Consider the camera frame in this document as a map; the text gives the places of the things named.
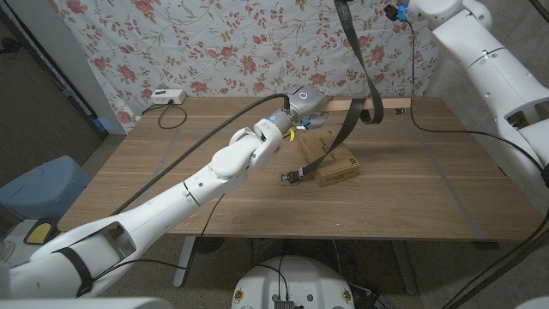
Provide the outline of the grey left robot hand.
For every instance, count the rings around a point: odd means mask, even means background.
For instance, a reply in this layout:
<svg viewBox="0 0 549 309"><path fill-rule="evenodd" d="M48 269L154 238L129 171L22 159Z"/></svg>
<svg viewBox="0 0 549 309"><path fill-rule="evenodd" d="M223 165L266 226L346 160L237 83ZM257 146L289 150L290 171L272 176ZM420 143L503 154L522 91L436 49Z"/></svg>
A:
<svg viewBox="0 0 549 309"><path fill-rule="evenodd" d="M278 127L282 134L292 127L305 130L320 129L326 125L329 113L320 108L331 100L322 91L302 86L283 99L282 108L275 111L268 120Z"/></svg>

